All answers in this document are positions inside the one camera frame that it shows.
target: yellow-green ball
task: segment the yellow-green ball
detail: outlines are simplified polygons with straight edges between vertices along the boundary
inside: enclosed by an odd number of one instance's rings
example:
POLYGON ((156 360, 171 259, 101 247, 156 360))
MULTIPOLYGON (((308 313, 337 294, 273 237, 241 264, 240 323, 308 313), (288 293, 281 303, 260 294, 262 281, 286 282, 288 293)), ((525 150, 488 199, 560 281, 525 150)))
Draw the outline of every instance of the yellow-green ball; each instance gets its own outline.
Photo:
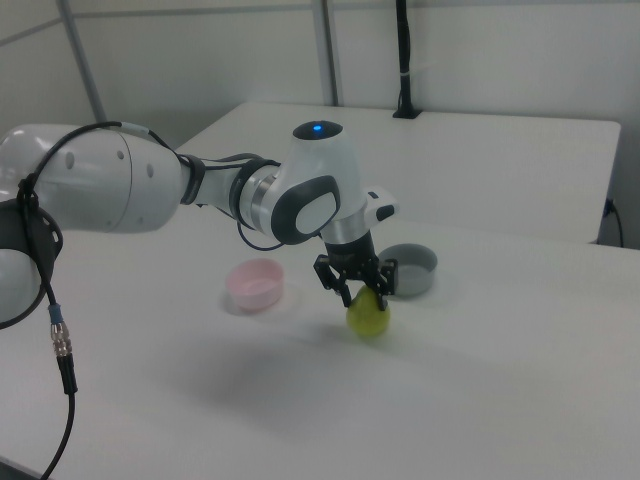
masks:
POLYGON ((384 312, 378 309, 376 294, 366 285, 347 309, 347 325, 362 337, 375 337, 383 333, 389 326, 391 310, 387 306, 384 312))

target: wire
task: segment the wire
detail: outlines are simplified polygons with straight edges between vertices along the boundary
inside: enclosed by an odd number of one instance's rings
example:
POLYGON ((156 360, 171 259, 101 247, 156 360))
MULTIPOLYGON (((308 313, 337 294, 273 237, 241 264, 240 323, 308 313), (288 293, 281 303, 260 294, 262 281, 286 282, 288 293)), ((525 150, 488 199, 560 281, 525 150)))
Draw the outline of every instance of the wire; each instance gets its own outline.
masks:
POLYGON ((239 165, 209 165, 206 166, 204 169, 206 171, 209 170, 231 170, 233 168, 242 168, 244 167, 244 163, 241 163, 239 165))
POLYGON ((69 413, 67 415, 67 425, 64 428, 64 433, 62 434, 62 440, 60 441, 60 445, 58 446, 58 450, 56 451, 56 454, 53 456, 53 460, 51 460, 51 463, 49 464, 45 472, 42 474, 42 477, 40 477, 40 480, 47 480, 51 475, 51 472, 53 472, 54 468, 56 468, 56 465, 58 465, 58 462, 60 461, 60 457, 62 457, 62 454, 64 453, 64 449, 67 446, 67 442, 69 441, 69 436, 71 435, 71 429, 73 428, 73 418, 75 417, 75 412, 76 412, 76 397, 73 393, 71 393, 69 395, 69 413))
POLYGON ((611 213, 616 216, 618 222, 618 233, 620 234, 620 248, 624 248, 624 236, 622 235, 622 220, 620 219, 620 212, 616 208, 615 204, 611 205, 611 213))
POLYGON ((203 158, 202 160, 204 160, 205 162, 227 163, 227 162, 237 162, 238 160, 251 160, 253 158, 262 160, 262 157, 256 153, 237 153, 229 157, 218 158, 217 160, 207 160, 205 158, 203 158))
POLYGON ((279 243, 277 245, 273 245, 272 247, 258 247, 257 245, 254 245, 253 243, 251 243, 247 239, 247 237, 245 237, 244 232, 242 231, 242 224, 240 222, 236 222, 236 223, 238 224, 238 233, 240 234, 240 238, 242 238, 244 243, 249 245, 254 250, 258 250, 259 252, 270 252, 272 250, 277 250, 278 248, 284 246, 284 243, 279 243))
POLYGON ((99 123, 93 123, 91 125, 85 125, 84 127, 80 127, 77 128, 69 133, 67 133, 64 137, 62 137, 60 140, 58 140, 53 147, 51 147, 49 149, 49 151, 45 154, 45 156, 42 158, 42 160, 40 160, 40 163, 38 164, 38 166, 36 167, 36 169, 33 172, 33 180, 31 181, 31 187, 35 187, 36 182, 38 181, 38 177, 40 176, 40 174, 42 173, 42 170, 44 169, 44 167, 47 166, 47 163, 49 163, 49 160, 51 160, 51 157, 53 157, 56 152, 58 150, 60 150, 63 145, 65 145, 67 142, 69 142, 70 140, 79 137, 80 135, 90 132, 92 130, 97 130, 99 128, 109 128, 109 127, 121 127, 122 126, 122 122, 99 122, 99 123))

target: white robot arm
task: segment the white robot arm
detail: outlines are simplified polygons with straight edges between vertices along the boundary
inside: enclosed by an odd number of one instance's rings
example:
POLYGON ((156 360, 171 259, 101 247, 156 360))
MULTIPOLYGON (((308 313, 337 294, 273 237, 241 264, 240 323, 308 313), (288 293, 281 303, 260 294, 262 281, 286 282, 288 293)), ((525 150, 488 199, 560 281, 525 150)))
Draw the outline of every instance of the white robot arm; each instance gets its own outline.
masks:
MULTIPOLYGON (((0 142, 0 323, 23 318, 44 296, 43 272, 22 238, 24 219, 14 200, 20 182, 75 128, 26 125, 0 142)), ((257 155, 203 161, 135 135, 95 129, 62 145, 33 191, 44 216, 30 220, 31 231, 51 237, 39 252, 49 278, 62 248, 60 230, 146 232, 162 227, 180 203, 195 203, 215 206, 283 244, 320 235, 328 255, 319 256, 314 267, 345 306, 351 302, 347 280, 373 288, 381 310, 384 296, 395 291, 396 264, 379 264, 369 229, 392 215, 397 204, 381 189, 360 186, 351 143, 332 122, 296 128, 282 165, 257 155)))

